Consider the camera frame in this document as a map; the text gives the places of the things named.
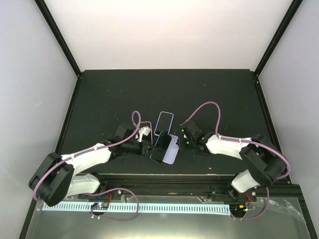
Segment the purple cable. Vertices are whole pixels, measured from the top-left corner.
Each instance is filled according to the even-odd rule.
[[[184,123],[186,123],[187,121],[189,121],[203,106],[208,105],[208,104],[213,104],[213,105],[215,105],[215,106],[217,107],[217,109],[218,109],[218,118],[217,118],[217,124],[216,124],[216,127],[215,127],[215,134],[216,134],[217,137],[219,137],[221,140],[229,141],[229,142],[235,142],[235,143],[240,143],[240,142],[241,142],[241,143],[251,143],[251,144],[260,146],[260,147],[262,147],[262,148],[264,148],[264,149],[266,149],[266,150],[268,150],[268,151],[274,153],[275,155],[277,155],[278,157],[280,157],[280,158],[285,162],[285,164],[286,164],[286,166],[287,166],[287,172],[286,172],[285,174],[279,176],[277,179],[285,178],[285,177],[287,177],[287,176],[290,174],[290,172],[291,172],[290,163],[288,162],[288,160],[287,160],[282,154],[280,154],[279,152],[275,151],[274,149],[272,149],[272,148],[270,148],[270,147],[268,147],[268,146],[266,146],[266,145],[264,145],[264,144],[257,143],[257,142],[254,142],[254,141],[250,141],[250,140],[244,140],[244,139],[243,139],[243,140],[241,140],[241,141],[239,142],[239,141],[237,141],[237,140],[235,140],[235,139],[231,139],[231,138],[226,138],[226,137],[221,137],[221,136],[219,136],[219,134],[218,134],[218,128],[219,128],[219,123],[220,123],[220,118],[221,118],[221,111],[220,111],[220,107],[219,107],[218,103],[216,103],[216,102],[214,102],[214,101],[208,101],[208,102],[206,102],[206,103],[201,104],[201,105],[194,111],[194,113],[192,113],[191,116],[190,116]]]
[[[105,145],[105,146],[102,146],[102,147],[99,147],[97,148],[96,150],[99,150],[99,149],[102,149],[102,148],[110,148],[110,147],[114,147],[114,146],[117,146],[121,143],[124,143],[126,141],[128,141],[130,138],[132,138],[138,131],[139,131],[139,128],[140,128],[140,124],[141,124],[141,114],[140,112],[138,111],[133,111],[132,113],[132,121],[134,123],[134,114],[137,114],[138,117],[139,117],[139,122],[136,124],[136,129],[134,130],[134,132],[129,136],[127,137],[126,139],[123,139],[117,143],[113,143],[113,144],[110,144],[110,145]],[[83,150],[81,152],[78,152],[77,154],[74,155],[74,158],[77,157],[77,156],[80,156],[80,155],[83,155],[85,153],[88,153],[88,152],[92,152],[94,151],[95,149],[94,148],[89,148],[89,149],[86,149],[86,150]],[[36,196],[36,192],[38,191],[41,183],[43,183],[43,181],[46,179],[46,177],[52,173],[57,167],[59,167],[60,165],[62,165],[63,163],[71,160],[72,157],[68,157],[66,159],[63,159],[62,161],[58,162],[57,164],[55,164],[52,168],[50,168],[44,175],[43,177],[39,180],[39,182],[37,183],[37,185],[35,186],[34,190],[33,190],[33,199],[36,200],[36,201],[39,201],[38,197]]]
[[[136,212],[134,213],[133,216],[129,217],[129,218],[125,218],[125,219],[120,219],[120,218],[112,218],[112,217],[106,217],[106,216],[97,216],[97,215],[94,215],[93,214],[93,210],[94,208],[92,208],[91,210],[91,215],[93,217],[100,217],[100,218],[104,218],[104,219],[110,219],[110,220],[114,220],[114,221],[119,221],[119,222],[125,222],[125,221],[129,221],[129,220],[132,220],[134,218],[136,218],[138,216],[138,213],[139,213],[139,207],[140,207],[140,203],[139,203],[139,200],[137,198],[137,196],[129,189],[126,189],[126,188],[112,188],[110,190],[107,190],[103,193],[96,193],[96,194],[91,194],[91,193],[85,193],[85,195],[87,196],[101,196],[103,194],[106,194],[106,193],[109,193],[109,192],[112,192],[112,191],[116,191],[116,190],[122,190],[122,191],[126,191],[126,192],[129,192],[130,194],[132,194],[133,197],[135,197],[136,199],[136,204],[137,204],[137,209],[136,209]]]
[[[269,189],[266,187],[266,190],[267,190],[266,206],[265,206],[265,208],[263,209],[263,211],[262,211],[260,214],[258,214],[257,216],[254,216],[254,217],[252,217],[252,218],[237,218],[237,217],[235,217],[232,213],[230,213],[230,216],[231,216],[233,219],[236,219],[236,220],[250,221],[250,220],[257,219],[257,218],[261,217],[262,215],[264,215],[264,213],[267,211],[268,206],[269,206]]]

